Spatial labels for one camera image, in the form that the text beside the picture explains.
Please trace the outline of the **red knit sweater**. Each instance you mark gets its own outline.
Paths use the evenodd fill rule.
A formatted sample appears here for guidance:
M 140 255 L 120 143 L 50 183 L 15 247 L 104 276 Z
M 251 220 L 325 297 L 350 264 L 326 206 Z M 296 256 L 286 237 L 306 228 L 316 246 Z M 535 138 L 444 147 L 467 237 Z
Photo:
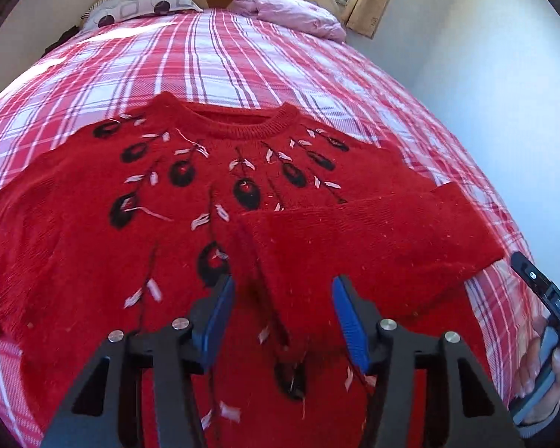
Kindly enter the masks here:
M 0 338 L 47 427 L 109 332 L 151 333 L 208 294 L 236 300 L 195 382 L 212 447 L 353 447 L 370 388 L 349 361 L 331 284 L 406 328 L 458 332 L 486 364 L 465 281 L 501 245 L 466 195 L 290 104 L 169 93 L 83 127 L 0 191 Z

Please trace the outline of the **red white plaid bedsheet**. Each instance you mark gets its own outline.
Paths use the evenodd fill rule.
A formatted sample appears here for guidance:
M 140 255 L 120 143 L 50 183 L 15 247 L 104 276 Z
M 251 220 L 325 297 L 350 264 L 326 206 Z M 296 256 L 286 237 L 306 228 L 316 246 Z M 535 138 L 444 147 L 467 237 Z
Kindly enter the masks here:
M 360 141 L 391 140 L 415 171 L 454 181 L 507 251 L 527 245 L 464 146 L 352 47 L 223 10 L 131 20 L 73 38 L 0 93 L 0 189 L 83 125 L 169 91 L 209 104 L 289 102 Z

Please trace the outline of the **dark cloth beside pillow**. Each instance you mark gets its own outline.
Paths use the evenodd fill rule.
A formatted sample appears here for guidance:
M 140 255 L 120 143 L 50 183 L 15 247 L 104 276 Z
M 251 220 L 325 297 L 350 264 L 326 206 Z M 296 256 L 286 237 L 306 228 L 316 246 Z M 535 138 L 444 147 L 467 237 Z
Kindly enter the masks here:
M 79 32 L 80 32 L 80 28 L 77 25 L 74 25 L 68 30 L 65 30 L 64 33 L 61 34 L 60 37 L 58 37 L 58 40 L 55 43 L 50 44 L 44 50 L 43 57 L 53 52 L 55 49 L 57 49 L 57 47 L 61 47 L 63 44 L 67 43 L 69 40 L 75 37 Z

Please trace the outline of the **pink pillow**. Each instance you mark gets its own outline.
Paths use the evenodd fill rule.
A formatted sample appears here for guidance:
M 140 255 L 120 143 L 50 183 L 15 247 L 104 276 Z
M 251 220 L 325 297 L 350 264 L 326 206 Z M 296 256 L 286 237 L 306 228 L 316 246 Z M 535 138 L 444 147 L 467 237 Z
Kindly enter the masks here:
M 347 34 L 333 13 L 307 0 L 233 0 L 232 13 L 344 44 Z

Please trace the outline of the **white patterned pillow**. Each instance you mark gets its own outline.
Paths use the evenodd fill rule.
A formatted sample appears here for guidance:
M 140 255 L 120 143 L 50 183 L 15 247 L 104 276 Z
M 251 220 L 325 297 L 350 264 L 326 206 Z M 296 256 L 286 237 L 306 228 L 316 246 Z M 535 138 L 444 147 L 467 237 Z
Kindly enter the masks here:
M 92 31 L 135 18 L 186 11 L 202 12 L 203 9 L 193 0 L 100 0 L 81 17 L 80 30 Z

